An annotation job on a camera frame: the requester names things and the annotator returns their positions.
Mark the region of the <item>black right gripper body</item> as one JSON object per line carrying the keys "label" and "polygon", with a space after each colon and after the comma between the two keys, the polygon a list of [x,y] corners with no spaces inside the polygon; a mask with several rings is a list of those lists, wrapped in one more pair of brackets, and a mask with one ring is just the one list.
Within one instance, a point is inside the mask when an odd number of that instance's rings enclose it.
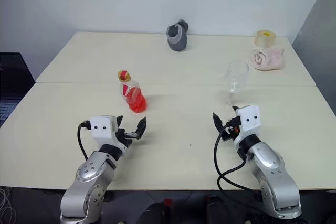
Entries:
{"label": "black right gripper body", "polygon": [[239,127],[240,127],[240,116],[236,116],[231,120],[229,120],[224,126],[225,132],[222,135],[222,140],[223,141],[235,140],[235,138],[240,133]]}

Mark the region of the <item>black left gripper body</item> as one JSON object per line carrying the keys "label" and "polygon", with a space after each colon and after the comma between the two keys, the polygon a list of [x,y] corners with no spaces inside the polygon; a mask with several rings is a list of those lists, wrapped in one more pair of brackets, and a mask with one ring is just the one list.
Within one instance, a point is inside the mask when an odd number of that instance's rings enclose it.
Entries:
{"label": "black left gripper body", "polygon": [[125,129],[118,129],[118,131],[115,133],[115,137],[117,140],[114,145],[118,149],[128,149],[133,140],[139,138],[137,132],[128,133],[125,131]]}

